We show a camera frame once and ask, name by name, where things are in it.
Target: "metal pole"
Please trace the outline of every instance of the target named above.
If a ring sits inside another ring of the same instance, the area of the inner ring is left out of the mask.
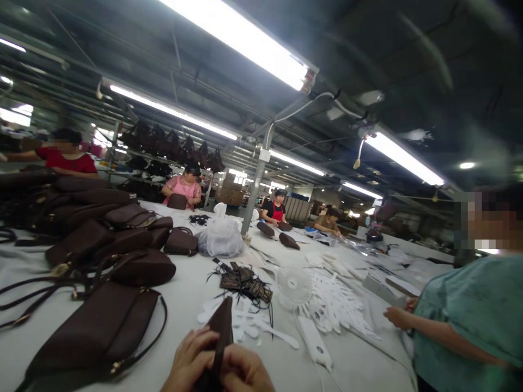
[[[209,180],[209,187],[207,188],[207,193],[205,194],[205,203],[203,204],[203,209],[207,207],[207,202],[209,201],[209,195],[211,194],[212,180],[214,179],[214,173],[211,174],[211,179]]]
[[[265,170],[265,164],[270,159],[269,148],[271,146],[272,135],[274,129],[274,122],[269,126],[265,137],[263,139],[263,145],[260,150],[260,158],[258,160],[258,167],[256,168],[256,174],[254,175],[254,181],[251,184],[251,196],[249,197],[249,202],[247,203],[247,212],[245,213],[244,222],[241,226],[241,235],[245,236],[249,231],[249,226],[251,224],[252,212],[254,211],[254,205],[256,204],[256,196],[258,195],[258,188],[262,181],[262,177]]]
[[[112,170],[113,169],[113,163],[114,163],[114,151],[116,149],[116,141],[118,140],[118,132],[120,132],[120,121],[117,121],[116,124],[114,125],[114,135],[113,135],[113,143],[112,143],[112,146],[111,146],[111,149],[110,149],[110,154],[109,154],[109,170]],[[107,179],[108,182],[111,182],[111,172],[109,171],[108,173],[108,179]]]

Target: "teal shirt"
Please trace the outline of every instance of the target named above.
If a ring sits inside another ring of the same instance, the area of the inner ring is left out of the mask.
[[[431,280],[415,314],[449,323],[470,343],[512,364],[465,358],[420,332],[416,373],[439,392],[523,391],[523,255],[490,256]]]

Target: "ceiling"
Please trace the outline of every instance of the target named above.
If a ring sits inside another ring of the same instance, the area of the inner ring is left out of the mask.
[[[340,100],[350,110],[369,110],[370,119],[397,136],[430,132],[432,139],[405,143],[459,188],[506,182],[520,164],[520,31],[510,18],[511,7],[521,7],[517,2],[498,2],[505,9],[487,0],[235,3],[320,69],[312,96],[341,89]],[[310,100],[156,0],[4,0],[0,36],[28,49],[21,53],[1,45],[0,74],[15,80],[8,97],[33,104],[42,124],[69,119],[111,128],[120,120],[130,127],[121,102],[96,95],[105,76],[242,135],[230,142],[127,101],[138,117],[181,137],[190,134],[196,146],[207,140],[211,149],[221,148],[227,166],[251,174],[258,156],[256,142],[246,137]],[[365,108],[355,101],[371,90],[382,91],[383,102]],[[331,107],[328,98],[318,99],[279,123],[272,140],[274,148],[329,175],[273,158],[267,170],[282,172],[271,180],[333,189],[351,180],[403,195],[402,202],[434,215],[452,211],[452,203],[405,198],[432,198],[435,190],[370,146],[364,146],[362,164],[354,170],[360,124],[347,116],[329,120]],[[463,161],[478,166],[459,170]]]

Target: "pink shirt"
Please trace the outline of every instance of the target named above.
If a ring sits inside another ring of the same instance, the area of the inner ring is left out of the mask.
[[[200,184],[194,182],[192,184],[186,184],[182,175],[172,177],[165,184],[173,193],[181,194],[187,198],[187,208],[190,208],[188,204],[189,199],[200,199],[202,197],[202,188]],[[169,198],[165,198],[163,201],[164,205],[167,205]]]

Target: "red apron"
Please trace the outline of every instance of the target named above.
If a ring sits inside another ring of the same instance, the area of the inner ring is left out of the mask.
[[[277,220],[278,222],[281,222],[283,219],[283,208],[281,211],[276,211],[276,205],[274,204],[274,201],[272,202],[272,210],[274,211],[272,213],[272,219]]]

